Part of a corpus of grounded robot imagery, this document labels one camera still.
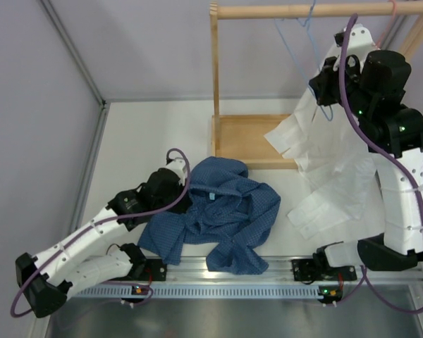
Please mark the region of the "blue checked shirt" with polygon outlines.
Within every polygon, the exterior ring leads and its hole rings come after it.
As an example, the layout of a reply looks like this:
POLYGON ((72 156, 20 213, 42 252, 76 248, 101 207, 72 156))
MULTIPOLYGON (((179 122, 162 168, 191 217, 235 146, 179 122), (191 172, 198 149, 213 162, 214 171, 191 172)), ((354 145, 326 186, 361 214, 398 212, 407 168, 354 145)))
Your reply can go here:
POLYGON ((261 275, 269 264, 255 248, 269 237, 281 197, 268 184, 249 177, 241 161, 213 157, 191 172, 185 213, 165 211, 145 225, 138 246, 178 265, 184 244, 214 243, 207 268, 234 275, 261 275))

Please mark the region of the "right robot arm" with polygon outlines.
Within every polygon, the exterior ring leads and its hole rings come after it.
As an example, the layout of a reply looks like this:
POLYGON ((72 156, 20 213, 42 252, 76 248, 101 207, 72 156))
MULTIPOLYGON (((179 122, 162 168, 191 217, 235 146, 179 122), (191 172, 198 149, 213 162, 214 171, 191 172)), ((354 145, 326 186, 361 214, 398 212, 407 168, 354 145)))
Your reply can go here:
POLYGON ((384 202, 386 225, 381 234, 355 244, 330 244, 315 260, 323 280, 340 266, 362 264, 373 271, 403 271, 423 261, 423 223, 416 194, 423 194, 423 115, 402 104, 411 66, 402 54, 375 50, 364 61, 349 55, 345 90, 363 135, 386 152, 369 152, 384 202))

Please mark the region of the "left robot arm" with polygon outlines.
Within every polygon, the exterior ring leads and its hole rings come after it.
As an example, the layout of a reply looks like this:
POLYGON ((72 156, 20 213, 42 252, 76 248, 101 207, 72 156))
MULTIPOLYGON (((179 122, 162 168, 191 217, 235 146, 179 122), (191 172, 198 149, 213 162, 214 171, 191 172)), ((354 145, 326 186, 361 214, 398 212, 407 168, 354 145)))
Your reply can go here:
POLYGON ((30 312, 44 318, 84 289, 114 279, 139 280, 147 259, 136 244, 121 244, 96 257, 102 247, 123 237, 153 215, 185 211, 190 169, 173 161, 153 172, 146 183, 117 193, 87 224, 35 255, 16 259, 16 279, 30 312))

